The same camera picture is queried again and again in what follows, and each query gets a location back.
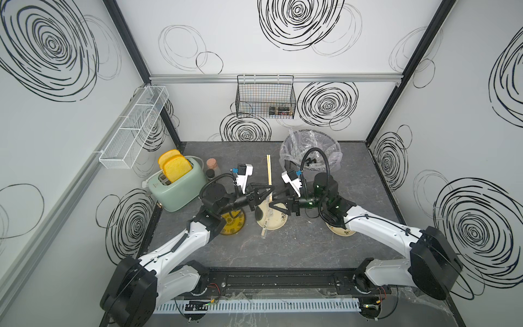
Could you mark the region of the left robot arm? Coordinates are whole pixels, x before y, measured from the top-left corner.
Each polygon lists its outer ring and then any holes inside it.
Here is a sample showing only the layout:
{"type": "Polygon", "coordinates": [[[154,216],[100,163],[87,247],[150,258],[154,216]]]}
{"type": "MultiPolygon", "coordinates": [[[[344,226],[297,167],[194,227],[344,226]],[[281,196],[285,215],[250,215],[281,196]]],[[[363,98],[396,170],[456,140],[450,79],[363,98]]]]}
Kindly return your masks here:
{"type": "Polygon", "coordinates": [[[274,189],[250,183],[245,191],[235,187],[229,193],[216,181],[207,183],[199,194],[200,210],[182,232],[150,253],[117,264],[99,303],[104,311],[101,326],[144,326],[158,306],[204,289],[207,269],[186,258],[220,235],[226,224],[223,214],[244,207],[254,210],[274,189]]]}

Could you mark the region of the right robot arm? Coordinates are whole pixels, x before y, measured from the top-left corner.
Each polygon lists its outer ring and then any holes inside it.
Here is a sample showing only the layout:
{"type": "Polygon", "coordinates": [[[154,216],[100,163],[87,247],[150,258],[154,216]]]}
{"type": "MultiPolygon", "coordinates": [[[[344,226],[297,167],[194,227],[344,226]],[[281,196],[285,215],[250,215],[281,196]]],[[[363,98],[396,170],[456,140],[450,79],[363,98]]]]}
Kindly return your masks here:
{"type": "Polygon", "coordinates": [[[284,171],[285,189],[275,194],[270,207],[286,215],[299,215],[315,208],[326,225],[370,237],[395,250],[396,260],[367,258],[357,268],[354,283],[361,293],[374,286],[416,287],[443,301],[457,282],[463,264],[442,231],[429,226],[419,229],[374,215],[340,196],[338,184],[326,172],[317,174],[312,187],[300,171],[284,171]]]}

